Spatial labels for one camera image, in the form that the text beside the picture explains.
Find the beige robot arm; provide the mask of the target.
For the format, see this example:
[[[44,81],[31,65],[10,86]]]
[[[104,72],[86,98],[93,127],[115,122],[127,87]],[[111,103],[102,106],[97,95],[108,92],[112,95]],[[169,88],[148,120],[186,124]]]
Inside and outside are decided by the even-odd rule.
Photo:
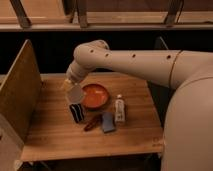
[[[70,92],[104,68],[170,89],[160,171],[213,171],[213,52],[112,50],[104,40],[78,45],[63,83]]]

